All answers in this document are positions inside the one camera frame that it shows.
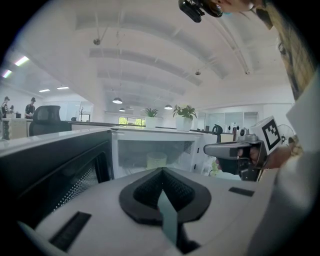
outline camera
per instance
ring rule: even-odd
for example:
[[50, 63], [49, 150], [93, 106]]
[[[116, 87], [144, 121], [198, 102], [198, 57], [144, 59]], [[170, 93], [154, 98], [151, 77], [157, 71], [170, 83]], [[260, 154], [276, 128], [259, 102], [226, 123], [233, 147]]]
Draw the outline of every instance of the camera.
[[178, 0], [179, 8], [194, 22], [201, 22], [201, 16], [205, 15], [202, 9], [210, 16], [219, 18], [223, 12], [217, 4], [211, 0]]

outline office chair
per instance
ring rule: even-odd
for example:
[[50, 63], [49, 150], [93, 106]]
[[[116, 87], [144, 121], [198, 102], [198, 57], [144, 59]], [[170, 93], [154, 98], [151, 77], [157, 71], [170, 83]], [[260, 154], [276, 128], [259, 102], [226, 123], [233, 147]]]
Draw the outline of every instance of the office chair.
[[71, 124], [60, 120], [60, 106], [40, 106], [33, 114], [29, 136], [71, 131]]

